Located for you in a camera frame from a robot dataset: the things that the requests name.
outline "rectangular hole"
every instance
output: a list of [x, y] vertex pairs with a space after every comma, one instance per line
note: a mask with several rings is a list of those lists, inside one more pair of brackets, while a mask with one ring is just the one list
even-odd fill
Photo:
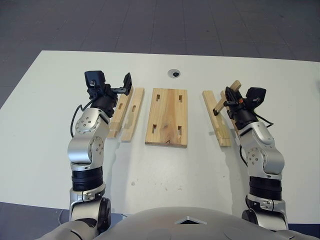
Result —
[[156, 124], [153, 124], [153, 125], [152, 125], [152, 133], [153, 133], [153, 134], [156, 132], [156, 128], [157, 128], [157, 125], [156, 125]]
[[177, 132], [178, 136], [182, 135], [182, 127], [178, 126], [178, 132]]

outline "black cable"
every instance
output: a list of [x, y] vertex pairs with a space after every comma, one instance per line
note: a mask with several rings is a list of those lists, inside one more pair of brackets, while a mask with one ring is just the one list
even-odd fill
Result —
[[240, 148], [239, 148], [239, 153], [240, 153], [240, 157], [241, 157], [243, 163], [248, 167], [248, 163], [246, 162], [246, 160], [242, 156], [242, 146], [241, 145], [240, 145]]
[[87, 107], [89, 107], [90, 104], [92, 104], [97, 98], [94, 98], [92, 99], [90, 102], [88, 102], [84, 107], [82, 107], [82, 104], [80, 104], [74, 114], [73, 114], [73, 117], [72, 117], [72, 120], [71, 120], [71, 125], [70, 125], [70, 134], [71, 134], [71, 137], [74, 137], [74, 133], [73, 133], [73, 127], [74, 127], [74, 121], [75, 121], [75, 117], [77, 115], [77, 112], [79, 111], [79, 109], [81, 109], [81, 111], [83, 112], [84, 110], [86, 110]]
[[259, 116], [258, 114], [256, 114], [255, 112], [253, 112], [253, 115], [255, 115], [256, 117], [262, 119], [263, 121], [265, 121], [266, 123], [268, 123], [269, 125], [266, 126], [267, 128], [271, 127], [274, 123], [273, 122], [270, 122], [268, 120], [266, 120], [265, 118], [263, 118], [262, 116]]

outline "pine wood piece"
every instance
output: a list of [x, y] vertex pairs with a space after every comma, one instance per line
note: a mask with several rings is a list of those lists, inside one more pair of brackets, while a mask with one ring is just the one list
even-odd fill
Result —
[[135, 133], [144, 95], [145, 89], [143, 87], [137, 87], [135, 89], [121, 137], [122, 142], [130, 142]]
[[116, 138], [118, 133], [120, 132], [133, 91], [134, 87], [132, 86], [128, 96], [124, 94], [120, 95], [113, 117], [110, 121], [110, 131], [106, 136], [107, 138]]
[[[223, 98], [223, 97], [226, 98], [226, 93], [225, 93], [224, 90], [221, 91], [220, 95], [221, 95], [221, 98]], [[237, 126], [236, 126], [235, 120], [231, 119], [231, 122], [232, 122], [232, 124], [233, 124], [233, 127], [234, 127], [234, 130], [235, 130], [236, 134], [238, 134], [238, 131], [239, 131], [239, 130], [238, 130]]]
[[186, 148], [187, 143], [187, 90], [154, 88], [145, 144]]
[[[232, 85], [230, 86], [230, 88], [233, 90], [233, 91], [238, 91], [239, 88], [241, 87], [241, 83], [239, 80], [235, 80]], [[220, 101], [215, 105], [214, 109], [216, 110], [217, 113], [220, 113], [221, 110], [224, 108], [224, 102], [227, 101], [226, 99], [226, 95], [224, 96], [221, 96], [221, 99]]]
[[231, 146], [228, 126], [226, 125], [223, 116], [221, 114], [218, 114], [217, 116], [214, 115], [213, 109], [217, 105], [214, 93], [211, 90], [206, 90], [202, 92], [202, 96], [219, 145], [221, 147]]

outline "wood grain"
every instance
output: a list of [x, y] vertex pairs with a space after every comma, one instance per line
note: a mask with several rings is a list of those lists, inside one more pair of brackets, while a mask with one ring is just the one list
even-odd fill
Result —
[[207, 90], [202, 92], [202, 96], [219, 145], [221, 147], [231, 146], [230, 134], [224, 118], [221, 114], [214, 115], [213, 109], [217, 105], [214, 93], [211, 90]]
[[113, 117], [111, 118], [111, 122], [109, 125], [110, 131], [106, 136], [107, 138], [116, 138], [118, 133], [120, 132], [133, 91], [134, 87], [132, 86], [128, 96], [124, 94], [120, 95]]
[[145, 143], [161, 146], [187, 147], [187, 90], [153, 89]]
[[145, 89], [143, 87], [135, 89], [121, 137], [122, 142], [130, 142], [135, 133], [144, 95]]

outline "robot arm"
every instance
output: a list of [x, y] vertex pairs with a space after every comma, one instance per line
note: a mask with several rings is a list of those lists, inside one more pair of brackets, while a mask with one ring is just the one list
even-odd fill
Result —
[[111, 224], [111, 203], [104, 198], [106, 184], [103, 181], [104, 143], [109, 132], [109, 118], [117, 105], [117, 94], [128, 95], [131, 90], [131, 75], [124, 78], [124, 86], [111, 88], [105, 84], [102, 71], [84, 73], [90, 103], [83, 109], [75, 124], [68, 156], [72, 170], [70, 189], [69, 221], [44, 235], [41, 239], [91, 240], [106, 231]]
[[288, 229], [286, 203], [282, 200], [283, 155], [265, 124], [258, 120], [254, 109], [265, 97], [266, 90], [251, 87], [246, 98], [227, 87], [225, 106], [238, 128], [240, 144], [245, 151], [250, 191], [246, 196], [248, 210], [242, 218], [269, 230]]

